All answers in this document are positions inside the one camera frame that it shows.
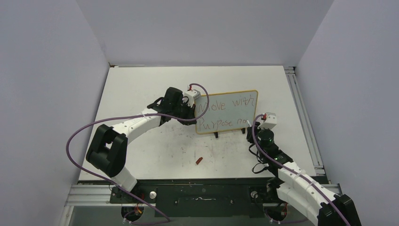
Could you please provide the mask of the red marker cap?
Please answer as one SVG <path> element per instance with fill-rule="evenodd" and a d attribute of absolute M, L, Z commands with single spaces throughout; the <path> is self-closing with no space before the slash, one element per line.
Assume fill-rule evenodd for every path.
<path fill-rule="evenodd" d="M 198 158 L 198 159 L 196 160 L 196 165 L 198 165 L 202 160 L 203 160 L 202 157 Z"/>

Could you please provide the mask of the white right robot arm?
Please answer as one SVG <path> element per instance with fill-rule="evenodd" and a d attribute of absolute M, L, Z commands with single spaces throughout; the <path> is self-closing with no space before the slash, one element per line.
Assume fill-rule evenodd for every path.
<path fill-rule="evenodd" d="M 256 147 L 252 154 L 258 163 L 274 175 L 268 181 L 266 195 L 273 202 L 282 201 L 304 215 L 315 226 L 360 226 L 353 200 L 321 185 L 274 142 L 274 133 L 256 121 L 247 128 L 247 141 Z"/>

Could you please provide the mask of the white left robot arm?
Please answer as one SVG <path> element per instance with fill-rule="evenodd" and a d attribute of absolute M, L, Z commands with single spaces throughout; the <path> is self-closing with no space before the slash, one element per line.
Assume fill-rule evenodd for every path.
<path fill-rule="evenodd" d="M 136 202 L 140 198 L 140 189 L 136 187 L 138 181 L 125 166 L 128 145 L 172 117 L 177 117 L 183 125 L 196 124 L 194 101 L 198 97 L 200 92 L 197 90 L 182 92 L 170 87 L 163 97 L 149 104 L 138 118 L 113 126 L 100 125 L 90 143 L 86 160 L 123 188 L 121 195 L 127 202 Z"/>

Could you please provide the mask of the yellow framed whiteboard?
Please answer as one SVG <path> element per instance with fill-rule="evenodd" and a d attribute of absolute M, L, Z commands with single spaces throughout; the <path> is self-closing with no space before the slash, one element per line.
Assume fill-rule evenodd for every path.
<path fill-rule="evenodd" d="M 239 130 L 255 118 L 258 91 L 246 90 L 202 95 L 195 100 L 196 133 L 210 134 Z"/>

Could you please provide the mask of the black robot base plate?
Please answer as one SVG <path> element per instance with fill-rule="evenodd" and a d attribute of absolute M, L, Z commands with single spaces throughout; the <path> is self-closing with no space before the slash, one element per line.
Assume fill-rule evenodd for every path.
<path fill-rule="evenodd" d="M 270 178 L 143 179 L 132 193 L 112 188 L 110 203 L 132 210 L 143 201 L 168 217 L 262 218 L 263 210 L 285 215 L 285 203 L 268 187 Z"/>

